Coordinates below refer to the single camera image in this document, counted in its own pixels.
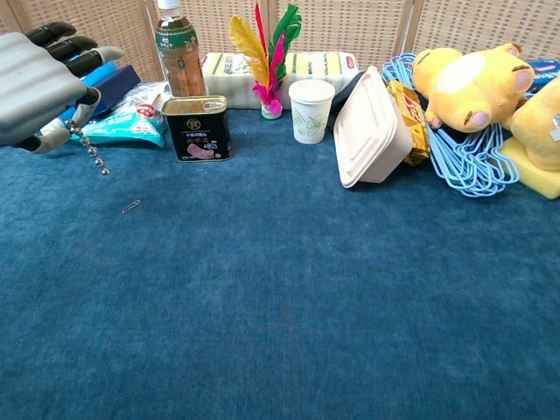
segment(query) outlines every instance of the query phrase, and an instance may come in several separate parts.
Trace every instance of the bottle label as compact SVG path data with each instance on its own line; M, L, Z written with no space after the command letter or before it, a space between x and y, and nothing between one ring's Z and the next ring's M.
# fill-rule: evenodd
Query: bottle label
M187 51L196 51L199 48L199 40L192 25L180 29L157 29L156 44L160 50L186 48Z

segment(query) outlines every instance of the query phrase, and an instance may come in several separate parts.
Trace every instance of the yellow snack bag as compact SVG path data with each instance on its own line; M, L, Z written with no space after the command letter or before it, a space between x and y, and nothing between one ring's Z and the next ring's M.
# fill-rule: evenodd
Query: yellow snack bag
M417 93L403 86L402 83L391 80L387 90L393 95L396 106L401 112L402 118L412 135L412 150L404 159L410 166L421 164L430 156L430 145L428 143L428 132L424 112L420 106Z

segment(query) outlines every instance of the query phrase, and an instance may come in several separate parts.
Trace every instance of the bottle cap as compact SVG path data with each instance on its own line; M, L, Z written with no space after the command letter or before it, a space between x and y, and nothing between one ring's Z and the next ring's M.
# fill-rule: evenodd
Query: bottle cap
M181 6L181 0L157 0L157 7L159 9L177 9Z

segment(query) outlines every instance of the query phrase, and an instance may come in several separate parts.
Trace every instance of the canned meat tin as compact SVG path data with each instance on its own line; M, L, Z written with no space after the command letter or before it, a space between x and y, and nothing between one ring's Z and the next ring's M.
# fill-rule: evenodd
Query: canned meat tin
M178 160L202 162L233 156L224 96L172 98L162 108Z

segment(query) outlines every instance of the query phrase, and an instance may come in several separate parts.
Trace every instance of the container lid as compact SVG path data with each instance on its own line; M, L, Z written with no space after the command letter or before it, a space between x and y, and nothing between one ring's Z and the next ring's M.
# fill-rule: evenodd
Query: container lid
M396 112L377 68L370 66L334 124L340 182L353 186L387 148L396 132Z
M190 96L171 98L162 107L165 116L200 116L222 114L228 109L228 98L225 96Z
M157 0L157 7L162 10L177 9L181 6L181 0Z
M299 103L319 103L330 101L335 94L334 86L320 79L298 80L288 89L290 98Z

